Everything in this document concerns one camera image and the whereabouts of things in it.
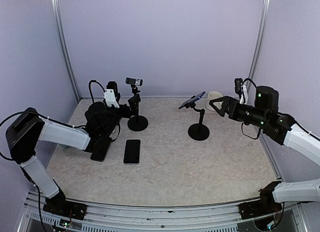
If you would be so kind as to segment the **tall black phone stand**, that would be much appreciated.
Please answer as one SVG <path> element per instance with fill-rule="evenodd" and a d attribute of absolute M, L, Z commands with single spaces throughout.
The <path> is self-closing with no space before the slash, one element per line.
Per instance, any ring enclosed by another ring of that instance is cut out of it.
<path fill-rule="evenodd" d="M 127 85 L 130 85 L 133 96 L 140 95 L 141 91 L 138 89 L 138 87 L 143 85 L 142 79 L 127 77 L 125 79 L 125 83 Z M 138 109 L 131 109 L 131 111 L 132 111 L 132 117 L 127 122 L 128 128 L 134 132 L 141 132 L 145 130 L 148 127 L 149 122 L 145 116 L 139 115 L 139 104 L 138 104 Z"/>

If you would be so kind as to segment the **grey phone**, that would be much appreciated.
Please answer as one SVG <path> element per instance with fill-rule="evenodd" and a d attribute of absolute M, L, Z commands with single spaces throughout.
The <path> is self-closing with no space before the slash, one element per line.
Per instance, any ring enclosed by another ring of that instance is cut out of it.
<path fill-rule="evenodd" d="M 123 163 L 126 165 L 137 165 L 140 162 L 139 139 L 128 139 L 125 143 Z"/>

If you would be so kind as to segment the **black smartphone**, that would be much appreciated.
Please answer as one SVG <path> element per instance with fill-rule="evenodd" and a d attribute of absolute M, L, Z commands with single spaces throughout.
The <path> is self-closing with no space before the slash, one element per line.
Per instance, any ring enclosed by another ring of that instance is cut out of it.
<path fill-rule="evenodd" d="M 100 145 L 96 145 L 90 156 L 92 161 L 103 162 L 106 158 L 111 142 L 103 142 Z"/>

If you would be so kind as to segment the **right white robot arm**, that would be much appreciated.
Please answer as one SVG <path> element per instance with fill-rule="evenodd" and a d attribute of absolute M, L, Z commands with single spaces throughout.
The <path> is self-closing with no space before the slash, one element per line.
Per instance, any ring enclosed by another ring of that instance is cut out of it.
<path fill-rule="evenodd" d="M 241 104 L 238 99 L 223 96 L 209 101 L 220 115 L 245 125 L 258 127 L 263 134 L 281 146 L 297 151 L 315 164 L 320 163 L 320 139 L 303 128 L 291 115 L 279 112 L 279 92 L 269 86 L 257 86 L 254 105 Z M 273 181 L 260 191 L 256 210 L 266 214 L 276 203 L 319 202 L 319 179 L 281 182 Z"/>

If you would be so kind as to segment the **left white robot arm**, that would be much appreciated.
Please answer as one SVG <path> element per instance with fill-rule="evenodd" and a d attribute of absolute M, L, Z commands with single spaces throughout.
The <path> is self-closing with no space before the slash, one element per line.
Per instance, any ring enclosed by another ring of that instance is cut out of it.
<path fill-rule="evenodd" d="M 84 113 L 86 125 L 83 128 L 50 119 L 29 107 L 19 112 L 18 118 L 6 130 L 11 159 L 50 200 L 50 206 L 57 213 L 66 214 L 70 210 L 70 203 L 37 158 L 37 143 L 44 141 L 72 147 L 90 153 L 92 161 L 103 162 L 113 142 L 112 132 L 122 118 L 130 119 L 138 115 L 140 101 L 132 97 L 127 104 L 94 102 Z"/>

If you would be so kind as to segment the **blue phone on short stand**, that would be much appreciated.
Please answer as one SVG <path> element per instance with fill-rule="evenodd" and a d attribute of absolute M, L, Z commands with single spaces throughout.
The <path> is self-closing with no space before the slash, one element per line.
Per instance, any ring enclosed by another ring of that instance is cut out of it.
<path fill-rule="evenodd" d="M 190 108 L 192 107 L 197 101 L 199 101 L 205 94 L 206 92 L 205 91 L 202 91 L 200 92 L 199 94 L 197 95 L 194 95 L 192 96 L 190 99 L 186 100 L 185 102 L 183 102 L 179 107 L 178 109 L 183 109 L 183 108 Z"/>

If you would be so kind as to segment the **short black phone stand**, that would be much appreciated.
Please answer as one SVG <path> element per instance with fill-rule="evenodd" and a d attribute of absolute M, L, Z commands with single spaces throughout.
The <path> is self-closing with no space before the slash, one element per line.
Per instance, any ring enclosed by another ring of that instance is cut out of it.
<path fill-rule="evenodd" d="M 191 107 L 194 111 L 199 112 L 199 121 L 198 123 L 192 124 L 189 128 L 188 128 L 188 135 L 196 141 L 204 141 L 206 140 L 209 135 L 210 135 L 210 131 L 209 128 L 203 124 L 203 120 L 204 120 L 204 115 L 205 115 L 205 109 L 197 109 L 196 108 L 196 103 L 192 105 Z"/>

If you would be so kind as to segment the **cream ceramic mug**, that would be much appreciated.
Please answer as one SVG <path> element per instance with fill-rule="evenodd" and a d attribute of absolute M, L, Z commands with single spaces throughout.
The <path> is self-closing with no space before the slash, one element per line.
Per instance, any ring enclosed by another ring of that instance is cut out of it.
<path fill-rule="evenodd" d="M 215 99 L 219 99 L 222 98 L 223 95 L 220 92 L 217 91 L 210 91 L 207 94 L 207 98 L 205 100 L 205 107 L 209 110 L 209 111 L 215 111 L 215 109 L 210 105 L 210 101 L 211 100 L 215 100 Z M 220 110 L 222 108 L 222 102 L 215 102 L 214 105 Z"/>

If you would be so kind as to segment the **blue and white cup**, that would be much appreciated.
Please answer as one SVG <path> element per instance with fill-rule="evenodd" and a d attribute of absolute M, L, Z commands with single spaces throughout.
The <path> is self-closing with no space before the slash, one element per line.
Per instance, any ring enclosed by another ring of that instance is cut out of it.
<path fill-rule="evenodd" d="M 67 150 L 67 149 L 69 149 L 70 147 L 69 146 L 67 146 L 67 145 L 61 145 L 61 147 L 64 149 L 64 150 Z"/>

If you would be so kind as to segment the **right aluminium corner post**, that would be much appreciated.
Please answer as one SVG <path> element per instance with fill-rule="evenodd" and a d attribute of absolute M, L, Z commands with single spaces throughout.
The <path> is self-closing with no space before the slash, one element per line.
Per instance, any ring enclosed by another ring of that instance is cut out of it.
<path fill-rule="evenodd" d="M 268 21 L 270 3 L 271 3 L 271 0 L 263 0 L 263 3 L 262 3 L 257 39 L 256 39 L 254 51 L 253 51 L 253 57 L 251 60 L 249 74 L 248 74 L 248 78 L 251 79 L 252 81 L 254 80 L 257 72 L 259 57 L 263 47 L 263 40 L 264 40 L 265 30 L 266 30 L 267 21 Z"/>

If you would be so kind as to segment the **aluminium corner post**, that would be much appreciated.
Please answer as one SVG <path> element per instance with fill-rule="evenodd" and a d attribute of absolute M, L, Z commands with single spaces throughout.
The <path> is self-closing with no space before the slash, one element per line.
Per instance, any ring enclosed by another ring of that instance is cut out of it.
<path fill-rule="evenodd" d="M 251 79 L 252 81 L 254 80 L 257 72 L 259 57 L 263 47 L 263 40 L 264 40 L 265 30 L 266 30 L 267 21 L 268 21 L 270 3 L 271 3 L 271 0 L 263 0 L 263 3 L 262 3 L 257 39 L 256 39 L 254 51 L 253 51 L 253 57 L 251 60 L 249 74 L 248 74 L 248 78 Z"/>
<path fill-rule="evenodd" d="M 67 76 L 70 82 L 70 86 L 71 86 L 71 90 L 73 92 L 74 98 L 76 102 L 79 103 L 81 100 L 81 95 L 80 95 L 76 77 L 72 68 L 71 59 L 70 59 L 70 55 L 67 47 L 67 42 L 64 35 L 64 28 L 63 28 L 63 21 L 62 21 L 62 16 L 60 11 L 59 0 L 50 0 L 50 1 L 51 1 L 53 16 L 54 16 L 54 20 L 57 28 L 59 44 L 60 44 L 62 56 L 63 56 L 65 67 L 66 67 Z"/>

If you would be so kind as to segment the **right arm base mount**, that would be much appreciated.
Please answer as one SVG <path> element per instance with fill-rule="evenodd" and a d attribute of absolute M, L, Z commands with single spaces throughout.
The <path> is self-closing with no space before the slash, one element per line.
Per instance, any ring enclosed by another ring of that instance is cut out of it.
<path fill-rule="evenodd" d="M 283 208 L 281 203 L 277 203 L 274 199 L 266 197 L 262 197 L 255 201 L 241 203 L 238 207 L 242 220 L 279 212 Z"/>

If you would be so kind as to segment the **aluminium front rail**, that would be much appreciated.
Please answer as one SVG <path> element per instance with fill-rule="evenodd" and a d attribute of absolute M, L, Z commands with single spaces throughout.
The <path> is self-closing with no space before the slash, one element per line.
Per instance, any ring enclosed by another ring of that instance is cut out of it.
<path fill-rule="evenodd" d="M 286 203 L 284 210 L 243 219 L 240 201 L 197 206 L 147 207 L 85 201 L 82 220 L 39 212 L 45 198 L 27 195 L 17 232 L 306 232 L 300 204 Z"/>

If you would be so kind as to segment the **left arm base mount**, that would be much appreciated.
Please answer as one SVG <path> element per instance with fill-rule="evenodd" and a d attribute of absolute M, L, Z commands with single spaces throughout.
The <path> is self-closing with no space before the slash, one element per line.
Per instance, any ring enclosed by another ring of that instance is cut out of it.
<path fill-rule="evenodd" d="M 46 202 L 43 210 L 54 215 L 83 221 L 87 212 L 87 205 L 68 200 L 64 201 L 62 205 L 53 205 Z"/>

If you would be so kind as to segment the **left aluminium corner post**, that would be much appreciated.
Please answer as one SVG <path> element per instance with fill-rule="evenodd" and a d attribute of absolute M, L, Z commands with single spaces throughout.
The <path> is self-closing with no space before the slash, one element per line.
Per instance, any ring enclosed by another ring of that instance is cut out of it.
<path fill-rule="evenodd" d="M 63 56 L 65 67 L 66 67 L 67 76 L 70 82 L 70 86 L 71 86 L 71 90 L 73 92 L 74 98 L 76 102 L 79 103 L 81 100 L 81 95 L 80 95 L 76 77 L 72 68 L 71 59 L 70 59 L 70 55 L 67 47 L 67 42 L 64 35 L 64 28 L 63 28 L 63 21 L 62 21 L 62 16 L 60 11 L 59 0 L 50 0 L 50 1 L 51 1 L 53 16 L 54 16 L 54 20 L 57 28 L 59 44 L 60 44 L 62 56 Z"/>

